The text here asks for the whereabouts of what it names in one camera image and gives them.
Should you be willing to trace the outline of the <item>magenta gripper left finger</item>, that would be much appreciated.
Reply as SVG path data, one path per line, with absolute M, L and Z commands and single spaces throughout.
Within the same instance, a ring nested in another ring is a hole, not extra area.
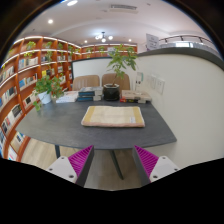
M 83 187 L 94 156 L 94 146 L 81 149 L 69 157 L 60 156 L 47 171 Z

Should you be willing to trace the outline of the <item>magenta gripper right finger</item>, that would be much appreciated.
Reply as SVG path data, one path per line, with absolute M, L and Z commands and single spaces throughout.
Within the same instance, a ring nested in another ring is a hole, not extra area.
M 156 180 L 179 170 L 167 156 L 156 156 L 139 146 L 134 146 L 133 158 L 140 176 L 141 184 L 146 186 Z

